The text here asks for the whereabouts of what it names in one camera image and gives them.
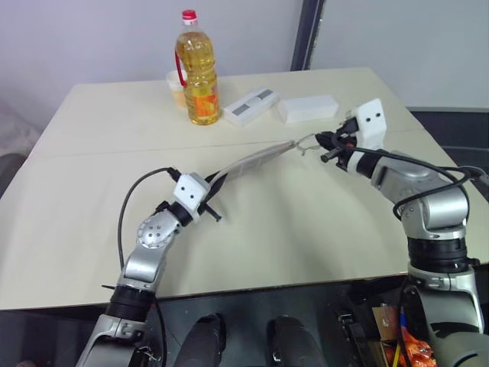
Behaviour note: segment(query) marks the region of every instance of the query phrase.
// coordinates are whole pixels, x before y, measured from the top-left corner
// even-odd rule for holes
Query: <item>black floor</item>
[[[488,114],[413,114],[458,165],[468,164],[489,171]],[[489,200],[488,189],[481,185],[478,189]],[[393,287],[399,280],[393,278],[391,281],[390,287]],[[168,366],[172,366],[192,325],[202,315],[215,312],[222,313],[228,325],[228,348],[222,360],[223,366],[267,365],[266,325],[281,314],[297,317],[311,330],[322,345],[330,365],[356,366],[354,354],[336,320],[337,314],[342,310],[354,310],[367,324],[367,332],[371,333],[369,330],[373,325],[368,321],[369,306],[380,304],[382,298],[389,301],[395,292],[354,305],[348,296],[351,287],[351,284],[323,284],[163,300],[160,304],[167,323]],[[484,292],[481,296],[487,303],[487,283]],[[39,367],[74,365],[101,310],[103,308],[83,307],[1,311],[0,367],[14,367],[24,359],[35,361]],[[154,314],[151,318],[154,321],[151,334],[156,339],[157,319]]]
[[[168,366],[172,366],[193,324],[206,314],[220,313],[226,323],[227,346],[221,366],[266,366],[267,323],[280,315],[299,319],[327,355],[331,366],[356,366],[338,315],[353,312],[362,319],[367,335],[376,336],[371,306],[392,304],[398,298],[403,277],[351,283],[286,287],[261,291],[162,300],[167,328]],[[374,289],[374,296],[366,294]],[[103,308],[74,307],[69,310],[3,311],[0,313],[0,366],[13,367],[30,359],[42,367],[67,367],[76,363]],[[159,323],[150,315],[151,337],[158,350]]]

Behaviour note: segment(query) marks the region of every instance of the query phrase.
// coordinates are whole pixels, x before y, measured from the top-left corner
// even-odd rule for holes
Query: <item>cooking oil bottle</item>
[[[183,31],[175,46],[175,61],[185,93],[189,117],[197,125],[210,125],[221,113],[214,71],[214,51],[211,40],[197,26],[195,10],[182,12]],[[182,78],[180,61],[187,79]]]

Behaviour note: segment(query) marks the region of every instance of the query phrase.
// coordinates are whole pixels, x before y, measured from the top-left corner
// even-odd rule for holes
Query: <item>white wall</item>
[[[300,0],[2,0],[0,102],[43,128],[77,83],[164,79],[197,10],[219,75],[290,69]]]
[[[359,66],[409,107],[489,109],[489,0],[326,0],[311,69]]]

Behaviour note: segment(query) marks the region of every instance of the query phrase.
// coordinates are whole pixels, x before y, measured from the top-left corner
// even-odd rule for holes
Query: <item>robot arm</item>
[[[180,227],[199,219],[202,201],[210,190],[197,174],[177,176],[174,203],[163,202],[140,224],[135,249],[125,262],[110,303],[98,318],[77,367],[140,366],[152,358],[151,351],[141,347],[141,341],[168,250]]]
[[[338,158],[338,167],[369,178],[392,203],[450,184],[434,170],[383,155],[385,131],[381,101],[375,99],[360,106],[336,133],[316,139],[329,150],[324,162]],[[360,151],[348,149],[353,147]],[[474,261],[465,246],[464,192],[453,187],[406,200],[399,211],[410,256],[410,283],[403,296],[408,328],[430,342],[441,367],[487,366],[489,336],[483,334]]]

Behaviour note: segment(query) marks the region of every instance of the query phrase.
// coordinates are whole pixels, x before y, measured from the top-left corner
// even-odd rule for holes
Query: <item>white box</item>
[[[338,111],[338,103],[329,95],[282,99],[278,112],[285,124],[329,119]]]
[[[242,128],[272,107],[278,99],[276,92],[261,87],[226,106],[223,109],[224,117],[234,126]]]

